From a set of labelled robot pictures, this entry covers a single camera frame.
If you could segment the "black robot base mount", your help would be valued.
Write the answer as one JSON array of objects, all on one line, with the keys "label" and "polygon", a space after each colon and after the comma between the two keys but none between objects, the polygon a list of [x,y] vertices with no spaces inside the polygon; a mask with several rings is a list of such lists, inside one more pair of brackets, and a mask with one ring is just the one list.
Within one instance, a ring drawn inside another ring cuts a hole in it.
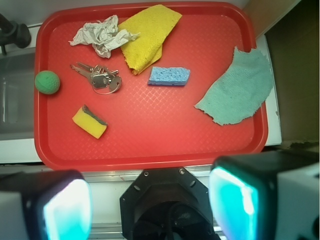
[{"label": "black robot base mount", "polygon": [[145,169],[119,198],[127,240],[218,240],[209,190],[183,167]]}]

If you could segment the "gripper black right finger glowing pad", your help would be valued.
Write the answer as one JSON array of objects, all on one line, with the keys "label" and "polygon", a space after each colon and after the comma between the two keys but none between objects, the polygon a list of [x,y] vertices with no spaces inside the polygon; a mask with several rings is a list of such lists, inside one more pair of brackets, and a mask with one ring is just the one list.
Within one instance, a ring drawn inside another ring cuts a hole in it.
[{"label": "gripper black right finger glowing pad", "polygon": [[320,156],[266,151],[217,158],[209,174],[213,217],[229,240],[317,240]]}]

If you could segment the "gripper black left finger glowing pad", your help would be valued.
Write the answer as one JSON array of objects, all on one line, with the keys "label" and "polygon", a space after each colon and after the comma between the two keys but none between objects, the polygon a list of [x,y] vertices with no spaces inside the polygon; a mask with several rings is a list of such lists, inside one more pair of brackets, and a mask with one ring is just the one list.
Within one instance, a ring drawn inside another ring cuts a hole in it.
[{"label": "gripper black left finger glowing pad", "polygon": [[87,240],[90,185],[76,170],[0,175],[2,240]]}]

